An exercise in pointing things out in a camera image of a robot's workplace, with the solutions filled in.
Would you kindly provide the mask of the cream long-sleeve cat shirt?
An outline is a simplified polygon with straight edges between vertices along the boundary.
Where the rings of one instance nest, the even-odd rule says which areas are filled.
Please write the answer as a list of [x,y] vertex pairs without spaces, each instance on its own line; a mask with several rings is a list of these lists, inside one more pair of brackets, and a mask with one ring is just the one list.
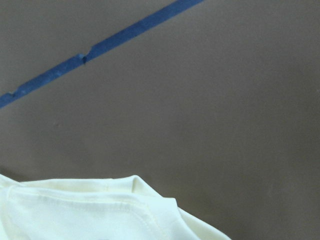
[[0,177],[3,240],[225,240],[139,176],[117,179]]

